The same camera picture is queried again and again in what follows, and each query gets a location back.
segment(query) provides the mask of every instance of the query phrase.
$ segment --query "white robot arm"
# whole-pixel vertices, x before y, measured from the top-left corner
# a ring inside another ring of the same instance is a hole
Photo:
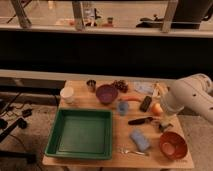
[[[213,124],[213,97],[208,94],[212,89],[211,79],[204,74],[178,79],[161,97],[160,104],[168,116],[188,107]]]

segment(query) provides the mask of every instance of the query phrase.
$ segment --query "green tray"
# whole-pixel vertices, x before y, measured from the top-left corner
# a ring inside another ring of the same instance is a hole
[[[78,159],[110,159],[112,112],[59,109],[45,155]]]

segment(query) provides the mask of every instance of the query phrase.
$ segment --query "fork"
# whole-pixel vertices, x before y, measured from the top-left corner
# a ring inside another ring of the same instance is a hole
[[[122,154],[133,153],[133,154],[138,154],[138,155],[149,156],[149,153],[147,153],[147,152],[133,151],[133,150],[129,150],[126,148],[118,148],[118,152],[120,152]]]

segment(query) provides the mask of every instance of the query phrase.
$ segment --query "table leg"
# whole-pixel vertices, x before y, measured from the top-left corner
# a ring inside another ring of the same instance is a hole
[[[61,166],[63,171],[71,171],[67,166]]]
[[[172,171],[171,169],[161,169],[160,171]]]

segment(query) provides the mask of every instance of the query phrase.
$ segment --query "sponge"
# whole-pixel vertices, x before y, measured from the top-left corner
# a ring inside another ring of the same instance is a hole
[[[130,138],[141,152],[146,151],[150,147],[149,140],[143,135],[140,129],[134,129],[130,134]]]

